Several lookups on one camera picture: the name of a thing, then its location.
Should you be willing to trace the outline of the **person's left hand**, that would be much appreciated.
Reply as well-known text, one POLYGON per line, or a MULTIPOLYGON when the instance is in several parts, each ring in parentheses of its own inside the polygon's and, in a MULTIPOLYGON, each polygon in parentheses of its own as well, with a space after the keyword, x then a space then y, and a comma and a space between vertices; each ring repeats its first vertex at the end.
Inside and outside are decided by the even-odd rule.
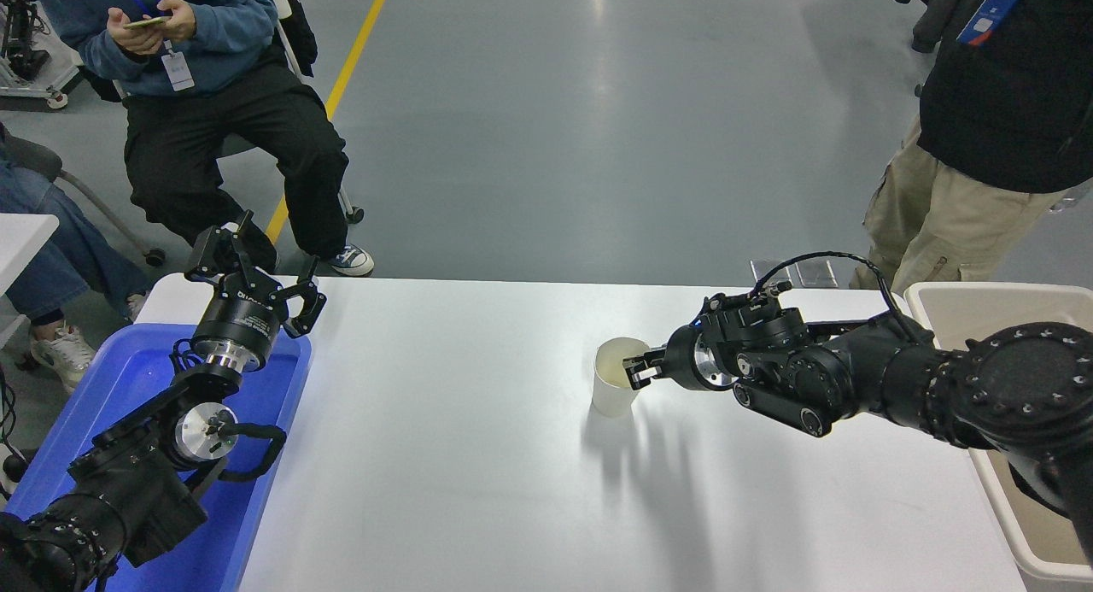
POLYGON ((156 8, 167 16, 161 34, 171 42, 191 40, 196 34, 193 8, 186 0, 160 0, 156 8))

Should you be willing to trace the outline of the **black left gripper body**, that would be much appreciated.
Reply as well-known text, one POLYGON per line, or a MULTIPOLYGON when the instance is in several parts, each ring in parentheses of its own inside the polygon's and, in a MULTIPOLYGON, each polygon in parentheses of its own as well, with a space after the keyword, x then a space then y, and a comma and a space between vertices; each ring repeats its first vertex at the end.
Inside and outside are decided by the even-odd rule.
POLYGON ((214 291, 200 319, 191 350, 210 357, 219 351, 243 350, 247 360, 268 359, 281 319, 273 308, 240 291, 214 291))

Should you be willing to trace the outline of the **person's right hand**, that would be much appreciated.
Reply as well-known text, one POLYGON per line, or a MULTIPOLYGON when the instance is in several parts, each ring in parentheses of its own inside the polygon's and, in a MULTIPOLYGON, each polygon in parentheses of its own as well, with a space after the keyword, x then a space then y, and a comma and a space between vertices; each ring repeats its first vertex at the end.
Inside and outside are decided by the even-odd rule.
POLYGON ((148 57, 156 54, 161 49, 164 40, 164 26, 162 24, 148 24, 133 28, 126 28, 132 23, 120 8, 111 7, 107 9, 107 34, 113 42, 127 55, 133 57, 148 57))

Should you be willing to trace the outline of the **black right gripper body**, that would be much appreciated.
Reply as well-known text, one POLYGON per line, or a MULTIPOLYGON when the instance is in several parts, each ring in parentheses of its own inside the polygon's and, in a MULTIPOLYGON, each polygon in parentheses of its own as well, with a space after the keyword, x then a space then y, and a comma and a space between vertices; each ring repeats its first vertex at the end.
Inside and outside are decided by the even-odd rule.
POLYGON ((665 347, 663 375, 684 390, 706 392, 708 384, 695 362, 698 338, 700 329, 694 325, 681 325, 672 332, 665 347))

